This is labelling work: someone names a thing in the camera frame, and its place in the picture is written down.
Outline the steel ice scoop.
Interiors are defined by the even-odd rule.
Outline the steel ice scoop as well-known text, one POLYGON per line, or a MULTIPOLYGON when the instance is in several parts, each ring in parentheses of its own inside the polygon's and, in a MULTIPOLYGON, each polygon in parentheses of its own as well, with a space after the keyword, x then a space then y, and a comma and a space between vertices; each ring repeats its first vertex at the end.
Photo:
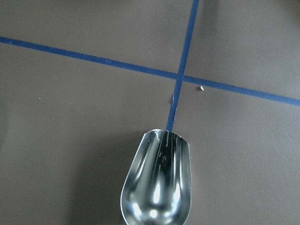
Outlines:
POLYGON ((183 225, 192 199, 189 143, 154 129, 137 148, 120 195, 127 225, 183 225))

